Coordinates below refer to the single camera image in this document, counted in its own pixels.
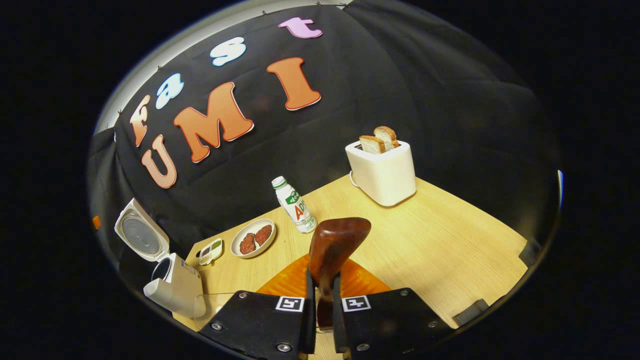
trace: screw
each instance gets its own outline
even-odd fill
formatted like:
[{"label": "screw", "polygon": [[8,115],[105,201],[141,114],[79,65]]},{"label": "screw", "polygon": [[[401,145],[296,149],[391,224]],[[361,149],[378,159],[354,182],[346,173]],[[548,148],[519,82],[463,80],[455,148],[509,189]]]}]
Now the screw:
[{"label": "screw", "polygon": [[278,351],[282,351],[282,352],[290,352],[291,351],[291,346],[289,346],[288,344],[285,344],[285,343],[278,344],[276,346],[276,348],[278,349]]}]

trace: bottle cap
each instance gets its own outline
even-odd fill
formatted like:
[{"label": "bottle cap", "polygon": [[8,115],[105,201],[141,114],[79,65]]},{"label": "bottle cap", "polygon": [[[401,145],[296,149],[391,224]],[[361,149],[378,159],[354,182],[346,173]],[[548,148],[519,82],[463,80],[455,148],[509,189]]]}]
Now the bottle cap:
[{"label": "bottle cap", "polygon": [[279,187],[282,187],[286,183],[287,180],[283,176],[278,176],[274,180],[272,180],[271,185],[274,189],[277,189]]}]

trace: meat patty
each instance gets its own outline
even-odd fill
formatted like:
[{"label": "meat patty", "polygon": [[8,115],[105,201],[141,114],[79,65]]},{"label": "meat patty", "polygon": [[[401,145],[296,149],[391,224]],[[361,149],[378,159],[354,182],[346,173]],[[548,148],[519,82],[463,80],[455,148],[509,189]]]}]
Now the meat patty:
[{"label": "meat patty", "polygon": [[262,246],[269,238],[269,235],[271,235],[271,225],[267,225],[255,233],[255,242]]},{"label": "meat patty", "polygon": [[253,239],[255,239],[255,234],[248,233],[240,243],[240,252],[243,255],[247,255],[251,251],[255,250],[255,243],[253,242]]}]

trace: plastic bottle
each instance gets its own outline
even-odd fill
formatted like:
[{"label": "plastic bottle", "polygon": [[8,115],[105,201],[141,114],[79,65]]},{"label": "plastic bottle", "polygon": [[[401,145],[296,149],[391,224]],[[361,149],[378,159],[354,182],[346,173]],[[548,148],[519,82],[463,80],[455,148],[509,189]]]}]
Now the plastic bottle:
[{"label": "plastic bottle", "polygon": [[302,200],[296,189],[287,183],[287,180],[282,176],[276,177],[271,185],[276,190],[278,202],[287,212],[291,221],[296,224],[298,231],[307,234],[315,230],[316,218],[311,215],[305,201]]}]

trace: bread slice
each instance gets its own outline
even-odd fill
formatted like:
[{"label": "bread slice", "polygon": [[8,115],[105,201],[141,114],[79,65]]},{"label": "bread slice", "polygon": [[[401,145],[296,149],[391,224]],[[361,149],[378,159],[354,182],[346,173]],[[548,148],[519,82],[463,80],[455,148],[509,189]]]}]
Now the bread slice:
[{"label": "bread slice", "polygon": [[382,154],[386,151],[385,142],[375,136],[362,135],[360,137],[360,144],[362,144],[362,150],[370,152],[371,154]]},{"label": "bread slice", "polygon": [[385,142],[385,151],[389,151],[399,146],[396,145],[396,132],[391,130],[390,127],[378,126],[373,131],[373,134],[376,135],[376,138],[382,139],[382,141]]}]

